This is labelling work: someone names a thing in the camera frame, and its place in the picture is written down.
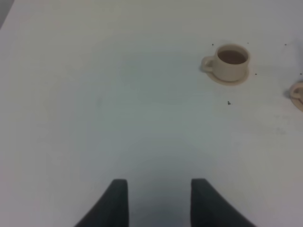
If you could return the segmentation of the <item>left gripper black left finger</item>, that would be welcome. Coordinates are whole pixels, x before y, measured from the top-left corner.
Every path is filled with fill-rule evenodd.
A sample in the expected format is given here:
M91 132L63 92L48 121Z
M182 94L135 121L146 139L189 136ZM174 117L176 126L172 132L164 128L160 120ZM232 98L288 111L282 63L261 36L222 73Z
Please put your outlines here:
M76 224L77 227L128 227L128 184L125 179L115 179L106 191Z

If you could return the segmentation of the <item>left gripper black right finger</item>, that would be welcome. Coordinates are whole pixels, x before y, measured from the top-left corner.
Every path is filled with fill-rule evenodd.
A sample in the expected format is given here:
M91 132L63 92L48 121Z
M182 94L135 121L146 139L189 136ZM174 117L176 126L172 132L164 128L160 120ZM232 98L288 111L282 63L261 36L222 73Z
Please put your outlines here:
M206 180L191 180L192 227L253 227L254 224L240 214Z

